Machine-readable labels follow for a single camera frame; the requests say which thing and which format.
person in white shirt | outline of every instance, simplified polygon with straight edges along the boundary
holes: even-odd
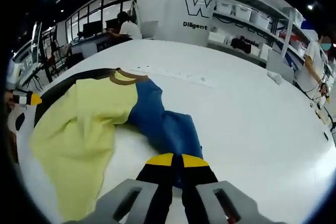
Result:
[[[323,35],[318,35],[318,40],[311,41],[305,53],[305,63],[300,71],[295,86],[305,93],[310,99],[326,96],[327,86],[323,83],[324,61],[322,58]]]
[[[126,12],[120,12],[117,15],[117,19],[121,26],[119,33],[113,29],[108,29],[107,32],[109,34],[111,34],[114,38],[124,40],[122,42],[131,39],[142,39],[140,28],[137,26],[137,24],[131,21],[130,16]]]

white table surface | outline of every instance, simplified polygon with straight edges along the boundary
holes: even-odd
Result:
[[[116,67],[138,74],[146,69],[163,90],[166,110],[192,116],[204,158],[218,180],[253,198],[271,220],[302,223],[331,186],[336,148],[306,97],[285,81],[277,85],[265,69],[216,50],[134,40],[80,62],[44,92],[77,72]],[[55,188],[29,148],[34,115],[35,107],[29,107],[17,132],[21,170],[37,206],[60,223]],[[144,136],[126,126],[117,127],[115,139],[100,196],[136,178],[156,154]],[[187,223],[180,197],[174,197],[166,223]]]

blue fabric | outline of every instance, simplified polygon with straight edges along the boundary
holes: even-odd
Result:
[[[138,101],[128,123],[138,127],[159,153],[188,154],[202,157],[196,129],[190,115],[166,111],[162,90],[151,80],[136,84]]]

t-shirt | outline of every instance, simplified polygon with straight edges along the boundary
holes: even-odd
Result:
[[[131,39],[142,39],[139,27],[131,21],[126,21],[121,25],[119,34],[128,35]]]
[[[309,43],[306,51],[306,55],[311,58],[313,62],[313,68],[320,79],[323,78],[324,73],[324,62],[321,56],[321,50],[322,48],[320,44],[317,41],[312,41]],[[314,77],[310,74],[306,65],[303,65],[302,70],[297,77],[297,84],[312,99],[316,97],[319,92],[319,85]]]

brown collar trim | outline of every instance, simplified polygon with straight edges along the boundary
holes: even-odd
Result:
[[[135,79],[135,80],[131,80],[131,81],[119,80],[114,76],[114,74],[116,72],[118,72],[122,76],[125,76],[127,78],[132,78],[132,79]],[[148,79],[149,79],[148,76],[138,76],[137,74],[127,73],[127,72],[121,70],[120,68],[114,69],[113,72],[110,75],[110,80],[112,82],[114,82],[115,84],[118,84],[118,85],[132,85],[132,84],[135,84],[139,81],[145,81],[145,80],[148,80]]]

